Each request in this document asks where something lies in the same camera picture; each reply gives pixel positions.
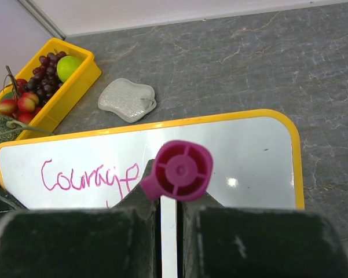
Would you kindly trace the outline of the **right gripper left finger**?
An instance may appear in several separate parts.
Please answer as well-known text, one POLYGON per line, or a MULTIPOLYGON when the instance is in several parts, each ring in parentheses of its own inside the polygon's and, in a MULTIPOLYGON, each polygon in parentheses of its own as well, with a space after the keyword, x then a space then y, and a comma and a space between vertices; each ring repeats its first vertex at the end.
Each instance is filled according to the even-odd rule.
POLYGON ((111 208, 0 215, 0 277, 157 277, 159 202, 140 185, 111 208))

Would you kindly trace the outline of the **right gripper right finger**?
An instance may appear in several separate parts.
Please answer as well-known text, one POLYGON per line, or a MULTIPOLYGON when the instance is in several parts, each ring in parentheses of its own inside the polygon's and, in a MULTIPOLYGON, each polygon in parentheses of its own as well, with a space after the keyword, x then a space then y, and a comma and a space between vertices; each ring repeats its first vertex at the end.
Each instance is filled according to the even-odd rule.
POLYGON ((178 203, 182 277, 348 277, 332 224, 302 210, 225 207, 205 194, 178 203))

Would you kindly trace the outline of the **purple capped white marker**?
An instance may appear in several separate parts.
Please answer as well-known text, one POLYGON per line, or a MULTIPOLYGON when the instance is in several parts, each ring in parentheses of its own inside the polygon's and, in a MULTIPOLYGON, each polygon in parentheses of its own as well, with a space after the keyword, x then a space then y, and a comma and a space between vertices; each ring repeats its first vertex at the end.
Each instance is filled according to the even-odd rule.
POLYGON ((159 201, 161 277, 178 277, 177 203, 202 197, 210 183, 213 158, 202 145, 172 140, 159 149, 151 173, 140 186, 151 201, 159 201))

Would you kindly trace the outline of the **orange framed whiteboard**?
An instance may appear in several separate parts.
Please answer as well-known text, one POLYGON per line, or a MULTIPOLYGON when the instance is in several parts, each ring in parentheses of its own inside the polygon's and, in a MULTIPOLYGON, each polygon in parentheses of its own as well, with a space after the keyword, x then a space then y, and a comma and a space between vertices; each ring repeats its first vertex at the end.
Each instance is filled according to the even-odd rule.
POLYGON ((0 144, 0 185, 28 209, 112 207, 138 184, 150 199, 303 209, 299 133, 256 109, 0 144))

